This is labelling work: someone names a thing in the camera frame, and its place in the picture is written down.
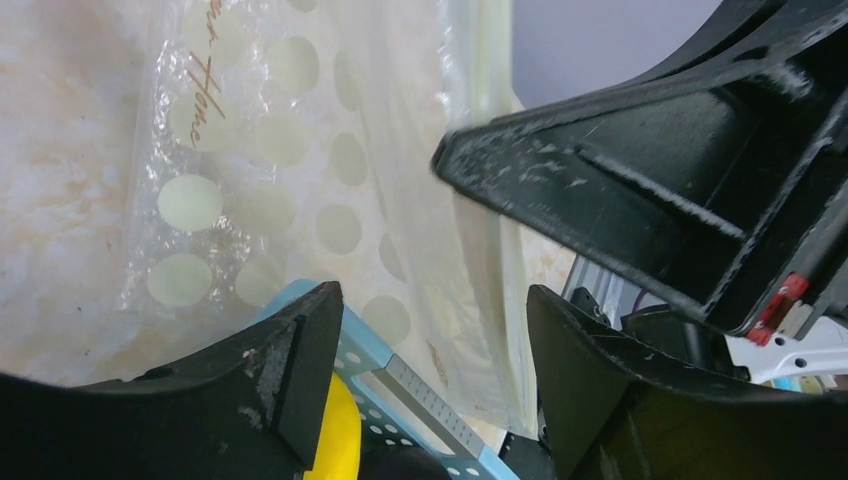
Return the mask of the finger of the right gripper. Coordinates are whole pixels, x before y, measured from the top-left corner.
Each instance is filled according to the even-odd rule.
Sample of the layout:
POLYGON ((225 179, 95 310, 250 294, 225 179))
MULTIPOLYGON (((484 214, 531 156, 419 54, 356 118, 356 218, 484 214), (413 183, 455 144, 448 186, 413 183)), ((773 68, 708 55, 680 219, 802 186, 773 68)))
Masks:
POLYGON ((724 1, 659 64, 443 137, 434 174, 730 335, 847 317, 847 5, 724 1))

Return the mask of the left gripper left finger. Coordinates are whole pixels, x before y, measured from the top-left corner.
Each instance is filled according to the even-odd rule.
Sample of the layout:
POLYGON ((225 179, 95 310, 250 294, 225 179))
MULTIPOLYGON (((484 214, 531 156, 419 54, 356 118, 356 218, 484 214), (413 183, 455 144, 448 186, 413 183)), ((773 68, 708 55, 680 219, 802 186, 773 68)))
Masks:
POLYGON ((5 479, 299 479, 316 461, 343 318, 337 282, 130 380, 3 375, 5 479))

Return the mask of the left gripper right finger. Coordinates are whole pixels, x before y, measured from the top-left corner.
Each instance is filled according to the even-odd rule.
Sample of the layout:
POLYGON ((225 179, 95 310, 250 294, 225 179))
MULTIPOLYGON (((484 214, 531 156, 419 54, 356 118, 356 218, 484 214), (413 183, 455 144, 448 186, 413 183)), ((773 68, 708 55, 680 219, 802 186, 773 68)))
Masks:
POLYGON ((561 479, 843 479, 847 395, 746 383, 599 323, 542 285, 529 337, 561 479))

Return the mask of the yellow banana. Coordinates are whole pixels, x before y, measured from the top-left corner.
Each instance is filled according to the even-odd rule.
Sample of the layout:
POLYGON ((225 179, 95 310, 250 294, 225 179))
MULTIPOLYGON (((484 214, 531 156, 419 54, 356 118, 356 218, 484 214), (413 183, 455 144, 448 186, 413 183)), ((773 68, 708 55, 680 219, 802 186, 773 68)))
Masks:
POLYGON ((356 480, 362 445, 358 404, 344 381, 333 374, 313 468, 305 480, 356 480))

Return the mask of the blue plastic basket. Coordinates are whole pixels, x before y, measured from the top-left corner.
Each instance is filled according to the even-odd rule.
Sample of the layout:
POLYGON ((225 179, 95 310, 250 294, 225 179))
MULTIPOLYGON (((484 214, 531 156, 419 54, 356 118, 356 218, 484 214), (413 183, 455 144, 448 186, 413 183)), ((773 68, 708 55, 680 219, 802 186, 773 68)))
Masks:
POLYGON ((362 420, 357 479, 513 479, 480 435, 349 307, 334 373, 362 420))

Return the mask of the clear dotted zip bag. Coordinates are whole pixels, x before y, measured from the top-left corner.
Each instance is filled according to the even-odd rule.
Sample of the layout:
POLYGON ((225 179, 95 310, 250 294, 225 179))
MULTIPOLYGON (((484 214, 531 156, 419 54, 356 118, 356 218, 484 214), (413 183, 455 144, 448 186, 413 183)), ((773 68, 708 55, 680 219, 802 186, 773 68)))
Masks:
POLYGON ((119 311, 236 328, 286 285, 346 305, 459 414, 535 437, 532 283, 566 249, 431 172, 515 112, 508 1, 156 1, 119 311))

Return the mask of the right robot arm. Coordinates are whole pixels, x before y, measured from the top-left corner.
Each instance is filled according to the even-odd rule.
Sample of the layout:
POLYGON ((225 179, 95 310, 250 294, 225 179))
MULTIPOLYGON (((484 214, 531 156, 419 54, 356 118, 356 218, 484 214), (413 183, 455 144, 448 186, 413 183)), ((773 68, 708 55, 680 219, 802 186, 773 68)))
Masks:
POLYGON ((725 336, 752 382, 847 369, 843 1, 724 1, 647 72, 449 133, 432 168, 725 336))

